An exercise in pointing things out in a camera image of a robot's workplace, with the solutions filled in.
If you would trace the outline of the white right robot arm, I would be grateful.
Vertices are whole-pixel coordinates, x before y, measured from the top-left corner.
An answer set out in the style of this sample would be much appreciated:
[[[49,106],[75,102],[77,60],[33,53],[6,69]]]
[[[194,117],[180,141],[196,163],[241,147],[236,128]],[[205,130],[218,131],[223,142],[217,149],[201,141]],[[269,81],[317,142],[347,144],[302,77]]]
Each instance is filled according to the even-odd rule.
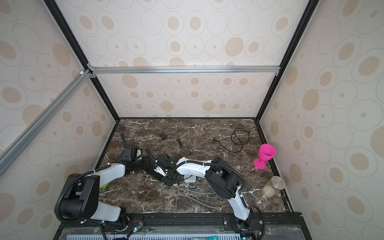
[[[235,226],[241,231],[255,229],[254,212],[243,194],[246,181],[223,159],[215,157],[211,161],[198,161],[182,156],[171,159],[166,154],[155,158],[149,150],[146,152],[147,155],[141,157],[146,173],[170,187],[181,175],[205,179],[219,197],[229,202],[236,218]]]

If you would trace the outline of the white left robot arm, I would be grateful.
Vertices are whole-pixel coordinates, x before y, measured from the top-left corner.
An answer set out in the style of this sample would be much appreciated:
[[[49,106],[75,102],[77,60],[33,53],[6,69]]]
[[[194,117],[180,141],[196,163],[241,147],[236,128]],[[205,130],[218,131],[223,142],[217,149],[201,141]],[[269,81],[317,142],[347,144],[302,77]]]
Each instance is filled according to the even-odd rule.
[[[99,201],[102,186],[131,172],[147,169],[153,159],[139,147],[128,147],[122,135],[123,150],[114,163],[83,174],[70,174],[55,205],[55,215],[62,223],[77,221],[113,223],[124,228],[129,218],[126,210]]]

